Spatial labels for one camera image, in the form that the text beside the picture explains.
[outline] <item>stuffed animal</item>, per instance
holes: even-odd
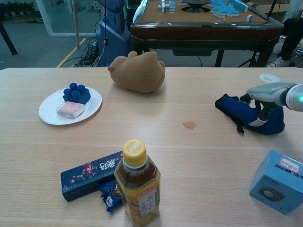
[[[143,93],[160,88],[165,78],[165,65],[157,60],[154,51],[139,56],[132,51],[127,57],[116,57],[108,71],[112,80],[121,87]]]

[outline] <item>yellow bottle cap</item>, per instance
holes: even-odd
[[[137,139],[127,141],[123,145],[123,160],[127,167],[142,167],[147,160],[144,143]]]

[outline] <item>pink eraser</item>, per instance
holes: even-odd
[[[82,103],[73,103],[73,102],[67,101],[57,107],[57,114],[59,114],[61,116],[65,116],[65,117],[76,118],[81,113],[83,113],[84,110],[85,110],[85,107]]]

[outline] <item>black pants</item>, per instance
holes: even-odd
[[[282,35],[286,35],[287,38],[284,41],[282,50],[278,57],[281,56],[281,58],[286,61],[290,59],[290,55],[293,53],[300,40],[303,38],[303,19],[287,19],[284,22],[284,30],[282,32]]]

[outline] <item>plastic bottle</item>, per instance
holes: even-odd
[[[135,227],[142,227],[159,214],[160,172],[147,156],[141,140],[123,146],[123,160],[115,170],[122,203]]]

